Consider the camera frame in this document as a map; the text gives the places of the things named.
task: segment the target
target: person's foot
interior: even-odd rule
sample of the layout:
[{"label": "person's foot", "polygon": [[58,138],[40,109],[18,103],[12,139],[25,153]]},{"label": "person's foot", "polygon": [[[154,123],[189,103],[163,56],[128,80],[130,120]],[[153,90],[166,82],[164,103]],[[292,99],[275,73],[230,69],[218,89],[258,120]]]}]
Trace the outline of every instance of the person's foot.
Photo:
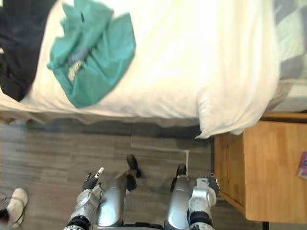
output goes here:
[{"label": "person's foot", "polygon": [[11,201],[7,206],[10,214],[9,225],[18,227],[24,220],[24,207],[28,203],[28,195],[22,188],[17,188],[13,192]]}]

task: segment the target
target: robot leg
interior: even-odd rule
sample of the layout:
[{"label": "robot leg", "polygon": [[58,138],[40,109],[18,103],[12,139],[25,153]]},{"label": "robot leg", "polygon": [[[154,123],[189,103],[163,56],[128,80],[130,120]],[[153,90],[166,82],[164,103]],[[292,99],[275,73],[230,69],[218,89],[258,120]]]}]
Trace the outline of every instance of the robot leg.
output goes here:
[{"label": "robot leg", "polygon": [[186,166],[180,165],[171,186],[171,200],[165,220],[165,230],[184,230],[189,228],[188,210],[192,188],[186,176]]},{"label": "robot leg", "polygon": [[102,195],[97,210],[97,229],[123,225],[126,193],[137,187],[135,177],[141,176],[141,171],[133,155],[127,156],[127,162],[130,169],[116,177]]}]

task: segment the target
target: bed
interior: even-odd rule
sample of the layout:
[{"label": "bed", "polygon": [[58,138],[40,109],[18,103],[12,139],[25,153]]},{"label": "bed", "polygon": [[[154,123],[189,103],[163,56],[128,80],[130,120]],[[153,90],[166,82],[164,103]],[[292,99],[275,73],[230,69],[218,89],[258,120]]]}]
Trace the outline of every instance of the bed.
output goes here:
[{"label": "bed", "polygon": [[199,137],[207,138],[242,132],[266,110],[307,109],[304,83],[278,84],[272,1],[101,1],[115,16],[130,12],[137,42],[136,56],[116,88],[86,108],[68,101],[46,67],[55,37],[63,35],[63,0],[58,0],[49,14],[32,89],[20,103],[0,92],[2,118],[200,124]]}]

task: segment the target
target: white bed sheet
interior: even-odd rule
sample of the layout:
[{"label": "white bed sheet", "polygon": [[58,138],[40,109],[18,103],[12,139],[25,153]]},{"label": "white bed sheet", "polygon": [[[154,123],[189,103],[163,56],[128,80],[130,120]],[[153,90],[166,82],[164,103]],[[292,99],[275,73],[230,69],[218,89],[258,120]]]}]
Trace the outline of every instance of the white bed sheet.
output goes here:
[{"label": "white bed sheet", "polygon": [[46,67],[55,37],[63,35],[63,1],[49,15],[31,91],[21,103],[2,94],[2,110],[199,118],[199,137],[207,138],[254,125],[274,95],[272,0],[101,0],[115,15],[130,12],[136,56],[111,93],[76,109]]},{"label": "white bed sheet", "polygon": [[95,105],[76,109],[46,67],[55,37],[63,35],[62,2],[58,0],[50,12],[31,91],[21,103],[1,92],[2,110],[111,117],[198,117],[196,78],[200,60],[195,55],[198,49],[195,38],[199,30],[193,13],[196,4],[188,1],[174,4],[171,0],[102,0],[114,9],[115,16],[130,12],[137,43],[136,56],[111,93]]}]

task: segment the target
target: gray checkered blanket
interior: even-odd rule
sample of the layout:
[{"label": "gray checkered blanket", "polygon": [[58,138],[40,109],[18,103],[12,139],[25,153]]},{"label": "gray checkered blanket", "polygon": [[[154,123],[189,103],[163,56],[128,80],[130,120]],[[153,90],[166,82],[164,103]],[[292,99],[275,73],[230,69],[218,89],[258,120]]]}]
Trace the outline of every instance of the gray checkered blanket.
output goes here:
[{"label": "gray checkered blanket", "polygon": [[281,80],[307,83],[307,0],[275,0]]}]

